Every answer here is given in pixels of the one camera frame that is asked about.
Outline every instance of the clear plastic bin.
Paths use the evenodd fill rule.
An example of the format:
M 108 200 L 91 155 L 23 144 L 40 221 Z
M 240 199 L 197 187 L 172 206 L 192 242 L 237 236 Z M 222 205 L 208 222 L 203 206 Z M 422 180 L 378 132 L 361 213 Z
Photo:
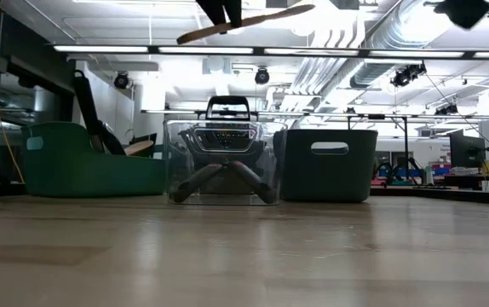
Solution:
M 278 204 L 285 124 L 173 120 L 164 125 L 170 202 Z

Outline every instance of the desk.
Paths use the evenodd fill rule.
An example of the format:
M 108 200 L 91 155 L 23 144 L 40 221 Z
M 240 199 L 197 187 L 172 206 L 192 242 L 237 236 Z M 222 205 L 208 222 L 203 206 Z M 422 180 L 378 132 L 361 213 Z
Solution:
M 443 177 L 443 184 L 450 187 L 471 188 L 474 191 L 481 191 L 481 182 L 489 181 L 489 176 L 483 175 L 446 175 Z

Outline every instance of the ceiling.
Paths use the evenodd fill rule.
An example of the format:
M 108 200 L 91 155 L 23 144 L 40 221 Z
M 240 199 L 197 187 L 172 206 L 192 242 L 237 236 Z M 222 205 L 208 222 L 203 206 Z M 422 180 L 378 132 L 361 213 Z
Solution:
M 6 0 L 3 2 L 3 8 L 50 42 L 61 44 L 175 44 L 175 39 L 180 35 L 211 25 L 206 15 L 196 5 L 175 5 L 171 4 L 171 1 L 173 0 L 157 1 L 158 5 L 131 5 L 114 2 L 77 3 L 73 0 Z M 326 1 L 329 0 L 312 1 L 318 7 L 307 13 L 308 16 L 302 16 L 301 20 L 265 22 L 258 26 L 247 27 L 235 35 L 215 35 L 192 44 L 314 46 L 315 39 L 325 35 L 323 31 L 327 28 L 340 29 L 341 33 L 347 33 L 349 29 L 352 31 L 353 28 L 348 26 L 352 24 L 352 20 L 363 20 L 365 25 L 362 30 L 356 30 L 358 29 L 356 27 L 355 33 L 358 31 L 368 33 L 377 20 L 397 2 L 377 0 L 379 6 L 376 10 L 361 10 L 357 15 L 350 11 L 328 8 L 325 6 Z M 250 6 L 245 7 L 243 16 L 277 11 L 280 9 L 266 9 L 265 1 L 263 3 L 253 1 Z M 423 21 L 417 29 L 406 28 L 406 31 L 420 34 L 439 26 L 436 22 L 430 21 L 429 15 L 420 18 Z M 489 19 L 487 18 L 472 31 L 447 25 L 440 33 L 425 48 L 489 49 Z M 108 63 L 108 66 L 115 62 L 126 61 L 157 62 L 167 86 L 167 102 L 179 105 L 185 101 L 206 101 L 216 94 L 219 79 L 212 74 L 204 74 L 204 59 L 203 56 L 167 55 L 109 55 L 88 58 L 91 61 Z M 229 93 L 248 97 L 265 98 L 271 87 L 290 86 L 303 66 L 301 58 L 229 56 L 227 60 L 230 64 L 251 64 L 254 69 L 260 66 L 268 68 L 271 80 L 266 85 L 255 84 L 253 70 L 239 70 L 239 75 L 236 75 L 234 74 L 236 70 L 232 69 L 229 75 L 224 75 Z M 404 112 L 406 109 L 409 111 L 411 107 L 414 107 L 413 110 L 420 110 L 421 108 L 416 106 L 424 109 L 425 106 L 435 107 L 437 101 L 443 102 L 441 91 L 445 96 L 459 93 L 457 103 L 463 107 L 473 107 L 477 104 L 477 95 L 483 90 L 488 90 L 489 61 L 425 61 L 425 65 L 438 89 L 433 87 L 429 79 L 422 76 L 411 85 L 395 90 L 389 84 L 389 79 L 397 68 L 395 67 L 378 78 L 369 90 L 357 91 L 357 95 L 354 95 L 350 101 L 324 101 L 324 106 L 329 106 L 330 103 L 337 104 L 339 110 L 342 110 L 344 106 L 351 104 L 364 110 L 365 113 L 371 113 L 368 112 L 368 108 L 375 109 L 375 112 L 386 113 L 395 110 Z M 359 98 L 360 104 L 355 102 L 356 98 Z M 305 102 L 300 106 L 306 107 L 307 104 Z

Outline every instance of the white ceiling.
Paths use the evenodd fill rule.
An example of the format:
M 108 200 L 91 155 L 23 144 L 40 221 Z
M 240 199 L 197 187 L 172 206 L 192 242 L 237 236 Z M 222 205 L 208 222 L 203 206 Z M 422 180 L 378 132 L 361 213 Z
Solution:
M 380 18 L 396 1 L 379 0 L 379 10 L 365 13 L 366 28 Z M 210 21 L 196 6 L 121 5 L 106 3 L 75 3 L 72 0 L 5 0 L 3 8 L 53 43 L 103 43 L 103 44 L 175 44 L 175 39 L 185 32 L 210 26 Z M 272 13 L 275 9 L 244 9 L 244 17 Z M 311 15 L 321 25 L 331 26 L 337 18 L 326 13 Z M 314 35 L 300 37 L 292 32 L 297 25 L 307 22 L 277 21 L 244 29 L 238 35 L 216 35 L 194 44 L 257 45 L 257 46 L 308 46 Z M 436 49 L 489 49 L 489 19 L 484 19 L 472 31 L 455 26 L 436 38 L 429 46 Z M 199 56 L 108 56 L 97 61 L 156 61 L 169 86 L 167 99 L 173 101 L 203 101 L 216 93 L 216 79 L 203 75 Z M 232 57 L 231 62 L 267 66 L 271 82 L 256 86 L 254 73 L 241 73 L 227 77 L 232 95 L 265 96 L 269 86 L 292 82 L 302 63 L 299 58 Z M 444 95 L 464 90 L 471 84 L 489 78 L 489 62 L 479 61 L 426 61 L 429 75 L 439 85 Z M 462 85 L 462 78 L 469 80 Z M 388 89 L 388 77 L 374 86 L 382 91 L 366 91 L 360 98 L 368 105 L 390 112 L 398 106 L 426 105 L 441 98 L 424 77 L 411 86 L 398 90 L 397 95 Z M 477 96 L 459 103 L 474 105 Z

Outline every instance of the dark green bin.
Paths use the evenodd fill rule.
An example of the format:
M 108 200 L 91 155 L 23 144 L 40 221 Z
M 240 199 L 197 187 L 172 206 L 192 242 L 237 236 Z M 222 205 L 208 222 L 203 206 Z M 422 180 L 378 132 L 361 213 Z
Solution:
M 48 197 L 160 195 L 164 162 L 93 150 L 83 126 L 54 122 L 21 128 L 29 194 Z
M 281 197 L 294 201 L 361 202 L 370 195 L 377 144 L 373 130 L 288 130 Z M 316 142 L 345 148 L 312 150 Z

